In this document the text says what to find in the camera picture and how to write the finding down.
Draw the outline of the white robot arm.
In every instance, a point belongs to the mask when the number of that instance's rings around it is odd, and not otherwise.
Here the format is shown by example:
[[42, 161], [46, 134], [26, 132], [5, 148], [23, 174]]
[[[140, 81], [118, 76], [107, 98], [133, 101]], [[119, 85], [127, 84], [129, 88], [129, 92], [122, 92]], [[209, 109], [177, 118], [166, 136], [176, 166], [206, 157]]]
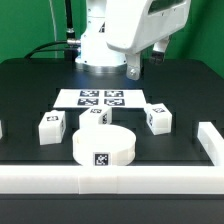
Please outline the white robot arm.
[[191, 0], [86, 0], [77, 67], [139, 79], [141, 53], [151, 48], [150, 61], [161, 64], [172, 34], [187, 22], [190, 5]]

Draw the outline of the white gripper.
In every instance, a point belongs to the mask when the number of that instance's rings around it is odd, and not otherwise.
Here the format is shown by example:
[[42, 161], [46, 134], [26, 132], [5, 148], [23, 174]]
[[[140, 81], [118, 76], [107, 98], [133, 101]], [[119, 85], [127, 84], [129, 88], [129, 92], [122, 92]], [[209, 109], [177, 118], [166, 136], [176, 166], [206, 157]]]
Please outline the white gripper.
[[151, 12], [155, 0], [107, 0], [105, 36], [108, 47], [127, 55], [126, 76], [138, 80], [141, 55], [153, 45], [149, 61], [162, 64], [170, 42], [169, 35], [182, 29], [188, 19], [191, 0], [182, 0], [165, 9]]

